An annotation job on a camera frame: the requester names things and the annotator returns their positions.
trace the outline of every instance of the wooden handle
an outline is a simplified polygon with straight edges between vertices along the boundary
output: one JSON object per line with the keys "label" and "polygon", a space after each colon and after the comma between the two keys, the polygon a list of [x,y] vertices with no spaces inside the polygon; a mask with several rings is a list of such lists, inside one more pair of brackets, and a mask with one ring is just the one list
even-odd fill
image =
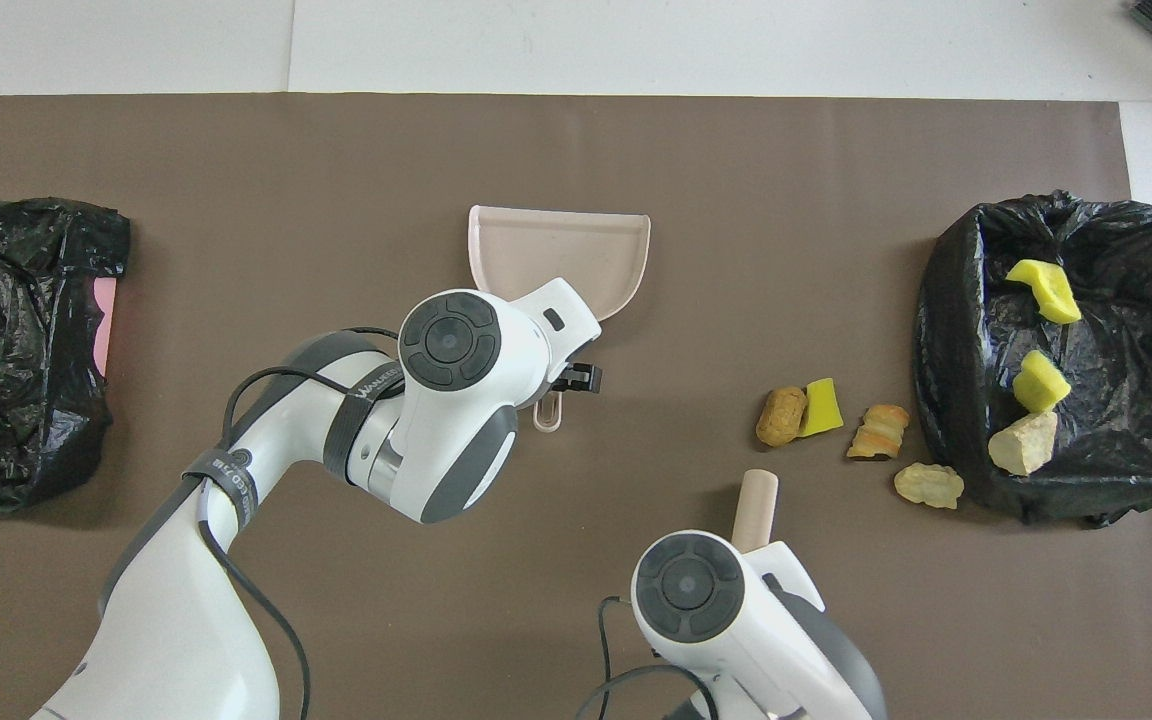
{"label": "wooden handle", "polygon": [[749,552],[772,541],[778,484],[780,480],[767,470],[745,470],[736,502],[736,521],[732,524],[732,546],[736,550]]}

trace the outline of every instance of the trash bag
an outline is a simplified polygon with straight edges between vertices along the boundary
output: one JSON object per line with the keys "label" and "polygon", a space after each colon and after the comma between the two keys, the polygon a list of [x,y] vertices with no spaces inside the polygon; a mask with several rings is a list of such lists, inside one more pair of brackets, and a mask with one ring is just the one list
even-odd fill
{"label": "trash bag", "polygon": [[[1025,258],[1064,266],[1083,319],[1038,314],[1005,275]],[[1105,526],[1152,507],[1152,205],[1064,191],[977,205],[937,241],[914,329],[919,418],[967,497],[1033,523]],[[1026,414],[1011,379],[1041,350],[1073,389],[1052,460],[1029,477],[993,465],[990,437]]]}
{"label": "trash bag", "polygon": [[109,425],[93,283],[122,276],[131,223],[83,202],[0,202],[0,511],[86,482]]}

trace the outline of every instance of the brown mat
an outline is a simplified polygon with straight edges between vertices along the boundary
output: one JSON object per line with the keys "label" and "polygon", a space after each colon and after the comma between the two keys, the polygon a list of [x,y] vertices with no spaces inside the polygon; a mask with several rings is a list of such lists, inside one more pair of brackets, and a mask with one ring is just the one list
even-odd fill
{"label": "brown mat", "polygon": [[[774,537],[892,717],[1152,717],[1152,511],[1023,528],[909,505],[902,464],[842,457],[865,407],[914,407],[931,238],[976,202],[1058,187],[1128,197],[1115,105],[0,97],[0,199],[96,202],[136,228],[101,470],[0,518],[0,717],[31,714],[82,657],[106,573],[214,442],[234,384],[470,285],[476,202],[650,214],[646,276],[584,355],[602,395],[569,397],[556,434],[529,425],[473,511],[419,526],[300,467],[238,538],[305,639],[312,717],[570,717],[600,682],[596,604],[657,537],[730,529],[751,467],[780,473]],[[824,376],[849,427],[759,450],[764,392]],[[927,458],[916,429],[908,448]],[[291,651],[257,621],[294,717]],[[619,669],[652,661],[627,611],[609,630]],[[646,680],[612,715],[685,695]]]}

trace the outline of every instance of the fake food toy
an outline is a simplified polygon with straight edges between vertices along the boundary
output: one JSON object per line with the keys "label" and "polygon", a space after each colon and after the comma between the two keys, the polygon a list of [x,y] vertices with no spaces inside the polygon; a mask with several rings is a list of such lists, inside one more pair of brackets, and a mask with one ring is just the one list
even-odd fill
{"label": "fake food toy", "polygon": [[990,438],[990,460],[1011,475],[1030,475],[1052,460],[1056,415],[1030,414]]}
{"label": "fake food toy", "polygon": [[1025,410],[1045,414],[1069,395],[1069,382],[1060,374],[1056,365],[1041,351],[1030,350],[1020,362],[1020,374],[1011,382],[1011,393]]}
{"label": "fake food toy", "polygon": [[1074,290],[1069,287],[1069,278],[1064,268],[1055,263],[1043,260],[1021,260],[1011,272],[1007,273],[1009,281],[1023,282],[1034,291],[1038,301],[1038,314],[1052,323],[1068,325],[1083,319],[1078,302],[1074,302]]}
{"label": "fake food toy", "polygon": [[958,498],[963,495],[963,478],[954,468],[946,465],[912,465],[896,473],[896,492],[910,502],[923,502],[931,507],[958,509]]}
{"label": "fake food toy", "polygon": [[838,410],[838,396],[833,392],[833,378],[823,378],[808,384],[808,410],[803,418],[799,437],[814,435],[826,430],[841,429],[842,414]]}
{"label": "fake food toy", "polygon": [[901,406],[873,406],[865,411],[847,457],[896,457],[909,427],[909,414]]}
{"label": "fake food toy", "polygon": [[803,388],[781,387],[767,393],[767,404],[763,407],[763,416],[758,419],[755,434],[768,447],[781,447],[799,437],[799,424],[803,423],[803,410],[806,409],[808,396]]}

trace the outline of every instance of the pink dustpan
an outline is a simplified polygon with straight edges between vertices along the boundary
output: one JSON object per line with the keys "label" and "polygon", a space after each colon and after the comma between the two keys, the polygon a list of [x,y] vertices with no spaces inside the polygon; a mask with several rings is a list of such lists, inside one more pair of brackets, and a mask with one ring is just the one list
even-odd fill
{"label": "pink dustpan", "polygon": [[[566,279],[602,323],[639,290],[650,237],[646,215],[475,205],[470,270],[479,290],[510,301],[554,278]],[[562,393],[547,393],[535,406],[532,423],[554,432],[561,420]]]}

